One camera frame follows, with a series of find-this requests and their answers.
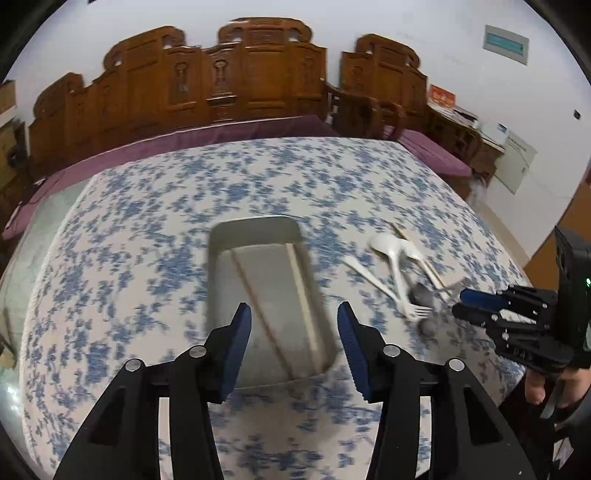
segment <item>wall sign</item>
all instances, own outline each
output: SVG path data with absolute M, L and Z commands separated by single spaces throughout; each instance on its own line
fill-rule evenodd
M 482 48 L 527 65 L 530 39 L 502 28 L 486 25 Z

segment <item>white wall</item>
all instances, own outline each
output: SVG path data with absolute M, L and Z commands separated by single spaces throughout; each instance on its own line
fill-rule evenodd
M 529 255 L 568 205 L 591 154 L 591 86 L 558 35 L 523 0 L 86 0 L 67 2 L 37 31 L 8 78 L 17 80 L 20 116 L 33 119 L 37 95 L 66 72 L 90 82 L 123 38 L 161 25 L 186 32 L 188 44 L 216 43 L 236 17 L 278 16 L 308 24 L 328 48 L 328 78 L 355 39 L 376 33 L 411 46 L 421 71 L 457 95 L 460 106 L 513 129 L 538 154 L 516 195 L 493 181 L 488 204 Z M 529 64 L 482 49 L 484 25 L 530 39 Z M 573 118 L 573 110 L 582 114 Z

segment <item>metal screw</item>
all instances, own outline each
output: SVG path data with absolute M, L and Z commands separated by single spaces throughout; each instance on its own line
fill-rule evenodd
M 384 347 L 384 353 L 388 356 L 398 356 L 400 355 L 400 348 L 396 345 L 386 345 Z
M 449 361 L 449 368 L 451 368 L 452 370 L 456 371 L 456 372 L 461 372 L 462 370 L 464 370 L 464 367 L 466 365 L 464 365 L 464 362 L 462 362 L 460 359 L 458 358 L 452 358 Z
M 189 355 L 193 358 L 200 358 L 207 353 L 207 349 L 203 345 L 195 345 L 189 350 Z
M 141 366 L 142 362 L 140 362 L 137 358 L 132 358 L 125 364 L 125 369 L 128 372 L 135 372 Z

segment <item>wooden chopstick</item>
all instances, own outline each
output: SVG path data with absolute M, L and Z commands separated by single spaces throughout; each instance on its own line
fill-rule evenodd
M 287 257 L 290 260 L 291 273 L 295 281 L 295 289 L 297 291 L 298 299 L 300 301 L 300 309 L 302 318 L 304 320 L 304 327 L 306 328 L 306 335 L 308 336 L 308 345 L 312 354 L 312 364 L 314 365 L 314 373 L 316 375 L 322 372 L 322 359 L 320 357 L 320 349 L 318 347 L 318 339 L 316 338 L 316 330 L 314 322 L 312 321 L 312 313 L 310 311 L 310 303 L 306 297 L 306 288 L 304 286 L 304 279 L 301 276 L 300 267 L 297 263 L 296 249 L 293 244 L 285 244 L 287 248 Z
M 396 225 L 394 225 L 392 222 L 386 222 L 390 228 L 392 230 L 394 230 L 398 235 L 400 235 L 402 238 L 404 238 L 405 240 L 412 242 L 412 240 L 408 237 L 408 235 L 404 234 L 404 231 L 397 227 Z M 425 262 L 426 267 L 429 269 L 429 271 L 435 276 L 435 278 L 439 281 L 439 283 L 441 284 L 441 286 L 443 288 L 446 288 L 445 284 L 443 283 L 443 279 L 441 278 L 441 276 L 439 275 L 439 273 L 437 273 L 437 271 L 431 266 L 430 262 L 428 261 L 428 259 L 426 259 L 427 261 Z
M 279 347 L 279 342 L 275 338 L 275 335 L 273 334 L 271 327 L 269 327 L 269 323 L 267 322 L 267 319 L 265 318 L 265 315 L 262 312 L 262 309 L 261 309 L 261 306 L 258 302 L 256 294 L 255 294 L 254 290 L 252 289 L 252 287 L 248 281 L 248 278 L 246 277 L 246 272 L 244 271 L 244 268 L 242 268 L 242 264 L 240 263 L 240 260 L 238 260 L 238 255 L 236 254 L 234 249 L 230 250 L 230 254 L 232 256 L 232 262 L 234 263 L 234 266 L 236 267 L 236 272 L 238 272 L 238 277 L 240 277 L 240 281 L 242 282 L 242 285 L 244 286 L 244 289 L 246 290 L 246 294 L 248 295 L 248 298 L 250 299 L 250 302 L 252 303 L 252 308 L 254 309 L 256 316 L 258 316 L 259 319 L 261 319 L 262 328 L 265 331 L 267 338 L 271 342 L 273 350 L 275 351 L 277 358 L 279 358 L 279 362 L 281 363 L 283 370 L 287 374 L 287 377 L 289 378 L 289 380 L 294 380 L 296 378 L 296 376 L 294 375 L 294 371 L 293 371 L 290 363 L 287 361 L 287 358 L 285 357 L 285 355 L 281 351 L 281 348 Z

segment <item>wooden headboard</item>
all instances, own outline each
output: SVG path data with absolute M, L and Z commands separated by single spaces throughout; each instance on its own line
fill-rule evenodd
M 354 53 L 341 53 L 340 87 L 401 105 L 406 127 L 421 130 L 427 77 L 419 72 L 420 65 L 409 46 L 375 34 L 364 35 L 357 39 Z
M 313 113 L 326 117 L 326 49 L 291 18 L 237 18 L 212 48 L 160 27 L 105 55 L 85 86 L 68 73 L 46 88 L 30 126 L 33 177 L 136 140 L 215 122 Z

